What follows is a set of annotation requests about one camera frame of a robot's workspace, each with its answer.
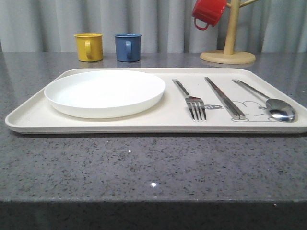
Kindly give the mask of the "beige rabbit serving tray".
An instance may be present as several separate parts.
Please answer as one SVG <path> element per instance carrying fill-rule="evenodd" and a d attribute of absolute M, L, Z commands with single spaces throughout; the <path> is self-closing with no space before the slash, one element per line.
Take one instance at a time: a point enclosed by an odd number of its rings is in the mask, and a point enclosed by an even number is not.
<path fill-rule="evenodd" d="M 161 101 L 141 113 L 114 119 L 85 119 L 62 114 L 38 91 L 9 113 L 9 129 L 25 134 L 55 133 L 303 133 L 307 130 L 307 110 L 256 74 L 243 69 L 144 68 L 165 81 Z M 178 87 L 178 79 L 206 104 L 206 121 L 194 122 Z M 271 118 L 265 100 L 232 79 L 241 80 L 269 97 L 288 102 L 296 111 L 294 122 Z"/>

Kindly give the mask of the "steel spoon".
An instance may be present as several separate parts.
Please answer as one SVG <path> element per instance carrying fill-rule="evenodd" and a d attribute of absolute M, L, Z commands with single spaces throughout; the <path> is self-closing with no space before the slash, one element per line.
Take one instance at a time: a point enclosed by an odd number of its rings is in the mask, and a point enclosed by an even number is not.
<path fill-rule="evenodd" d="M 246 84 L 245 82 L 238 80 L 238 79 L 232 79 L 233 82 L 237 83 L 241 87 L 244 87 L 250 91 L 255 92 L 256 94 L 260 95 L 261 97 L 266 99 L 266 108 L 271 115 L 272 118 L 275 120 L 281 121 L 281 122 L 294 122 L 296 119 L 296 111 L 295 109 L 287 102 L 276 99 L 276 98 L 270 98 L 269 96 L 263 94 L 259 90 L 255 89 L 254 87 Z"/>

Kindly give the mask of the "yellow mug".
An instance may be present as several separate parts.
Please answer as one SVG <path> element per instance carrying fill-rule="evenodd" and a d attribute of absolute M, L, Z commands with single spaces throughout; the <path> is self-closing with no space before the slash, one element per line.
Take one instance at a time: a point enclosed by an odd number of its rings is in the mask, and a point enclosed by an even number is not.
<path fill-rule="evenodd" d="M 78 60 L 96 62 L 103 60 L 103 35 L 100 33 L 75 34 Z"/>

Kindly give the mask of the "red mug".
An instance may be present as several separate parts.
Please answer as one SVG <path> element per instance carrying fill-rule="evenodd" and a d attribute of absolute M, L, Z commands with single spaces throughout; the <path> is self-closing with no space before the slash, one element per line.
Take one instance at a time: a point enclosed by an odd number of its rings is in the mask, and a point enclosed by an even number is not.
<path fill-rule="evenodd" d="M 207 30 L 210 25 L 215 27 L 219 22 L 226 5 L 226 0 L 197 0 L 192 11 L 195 27 L 202 31 Z M 197 20 L 203 21 L 206 23 L 206 26 L 198 26 Z"/>

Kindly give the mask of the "blue mug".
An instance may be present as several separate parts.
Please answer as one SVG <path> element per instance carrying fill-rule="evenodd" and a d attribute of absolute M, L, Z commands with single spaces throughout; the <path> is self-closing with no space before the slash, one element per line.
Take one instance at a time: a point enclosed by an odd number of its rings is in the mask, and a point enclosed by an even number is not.
<path fill-rule="evenodd" d="M 141 59 L 141 34 L 115 34 L 117 61 L 136 62 Z"/>

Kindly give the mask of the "white round plate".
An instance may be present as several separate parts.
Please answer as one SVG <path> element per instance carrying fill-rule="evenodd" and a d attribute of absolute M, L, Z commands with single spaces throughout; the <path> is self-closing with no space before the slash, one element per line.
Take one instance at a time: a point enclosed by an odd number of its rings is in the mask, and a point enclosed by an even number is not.
<path fill-rule="evenodd" d="M 101 119 L 145 111 L 161 100 L 165 88 L 165 82 L 150 73 L 98 70 L 55 80 L 44 95 L 61 113 Z"/>

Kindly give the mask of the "steel fork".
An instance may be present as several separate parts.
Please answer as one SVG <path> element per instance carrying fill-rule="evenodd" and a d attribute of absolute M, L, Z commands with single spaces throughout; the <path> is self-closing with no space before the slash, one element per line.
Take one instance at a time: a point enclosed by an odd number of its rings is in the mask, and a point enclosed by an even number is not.
<path fill-rule="evenodd" d="M 206 111 L 203 100 L 199 97 L 191 96 L 178 79 L 172 79 L 172 82 L 179 87 L 184 94 L 185 102 L 190 111 L 192 120 L 194 122 L 206 121 Z"/>

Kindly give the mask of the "wooden mug tree stand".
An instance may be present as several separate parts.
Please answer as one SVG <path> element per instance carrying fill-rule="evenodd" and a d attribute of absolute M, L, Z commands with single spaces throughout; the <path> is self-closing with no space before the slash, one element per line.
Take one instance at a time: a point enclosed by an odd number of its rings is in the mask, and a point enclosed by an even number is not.
<path fill-rule="evenodd" d="M 231 0 L 227 3 L 230 8 L 228 28 L 225 38 L 224 50 L 205 51 L 200 54 L 200 59 L 219 64 L 250 64 L 256 61 L 254 54 L 245 51 L 235 51 L 236 33 L 241 7 L 247 6 L 258 0 Z"/>

